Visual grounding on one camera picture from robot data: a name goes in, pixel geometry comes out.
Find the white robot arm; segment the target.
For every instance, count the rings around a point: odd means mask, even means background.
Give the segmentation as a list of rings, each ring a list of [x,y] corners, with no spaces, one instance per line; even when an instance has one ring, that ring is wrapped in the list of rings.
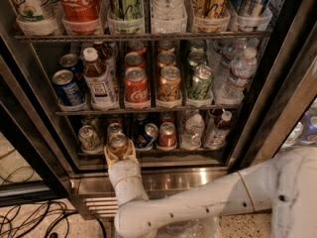
[[[122,238],[154,238],[171,223],[271,210],[271,238],[317,238],[317,148],[297,147],[170,197],[150,200],[134,159],[110,166]]]

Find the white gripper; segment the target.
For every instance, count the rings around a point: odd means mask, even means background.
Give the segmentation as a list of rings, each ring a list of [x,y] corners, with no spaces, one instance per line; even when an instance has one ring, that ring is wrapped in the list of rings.
[[[109,170],[109,180],[114,188],[117,202],[122,206],[130,201],[146,201],[149,199],[143,186],[141,168],[138,164],[135,145],[129,140],[128,159],[115,160],[108,154],[107,147],[103,148]]]

